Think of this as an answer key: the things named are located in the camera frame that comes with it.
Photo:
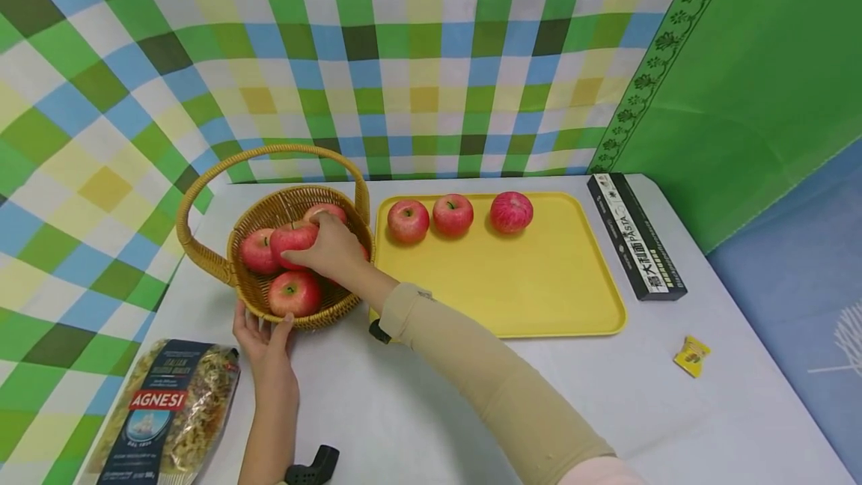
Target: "table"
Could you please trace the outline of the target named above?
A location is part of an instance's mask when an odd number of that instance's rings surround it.
[[[602,220],[587,177],[405,180],[369,183],[372,218],[394,195],[564,191],[584,207],[629,311],[609,338],[507,340],[583,413],[651,484],[852,485],[843,464],[721,285],[673,208],[651,180],[629,177],[688,294],[638,302]],[[352,196],[351,183],[328,184]],[[233,223],[278,184],[223,186],[196,230],[224,251]],[[141,352],[159,338],[234,344],[235,293],[188,258],[166,293]],[[703,375],[673,363],[686,335],[712,348]],[[248,364],[225,435],[201,483],[236,484],[254,413]],[[494,439],[435,371],[400,345],[367,333],[367,307],[338,325],[302,333],[294,368],[302,390],[296,462],[321,444],[340,449],[334,485],[519,483]]]

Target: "black object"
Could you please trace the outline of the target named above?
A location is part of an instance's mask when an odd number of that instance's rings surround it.
[[[372,325],[368,326],[368,333],[372,334],[372,336],[376,340],[380,341],[383,344],[389,344],[389,342],[392,340],[390,335],[382,331],[382,329],[380,328],[380,319],[374,320],[374,322],[372,322]]]
[[[317,448],[317,455],[311,466],[293,464],[284,474],[287,485],[323,485],[329,483],[338,463],[339,450],[332,446],[322,445]]]
[[[587,183],[638,299],[680,299],[688,292],[624,174]]]

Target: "yellow wrapper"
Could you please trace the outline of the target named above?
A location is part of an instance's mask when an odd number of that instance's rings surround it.
[[[688,375],[698,378],[703,367],[703,359],[709,354],[709,347],[696,338],[688,336],[682,344],[682,350],[674,356],[676,365],[684,368]]]

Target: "hand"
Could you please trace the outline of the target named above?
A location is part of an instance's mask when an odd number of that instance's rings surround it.
[[[282,257],[291,263],[308,266],[343,286],[350,272],[367,264],[362,256],[362,246],[356,235],[328,212],[314,214],[311,222],[320,227],[314,245],[305,251],[285,251]]]
[[[233,336],[251,363],[254,377],[256,412],[299,411],[299,382],[290,365],[290,333],[293,315],[284,317],[274,328],[260,320],[245,304],[236,303],[233,314]]]

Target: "beige arm sleeve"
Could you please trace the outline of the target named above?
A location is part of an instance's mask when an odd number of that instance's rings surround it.
[[[392,291],[380,328],[458,388],[525,485],[556,485],[576,464],[614,455],[539,371],[419,287],[402,283]]]

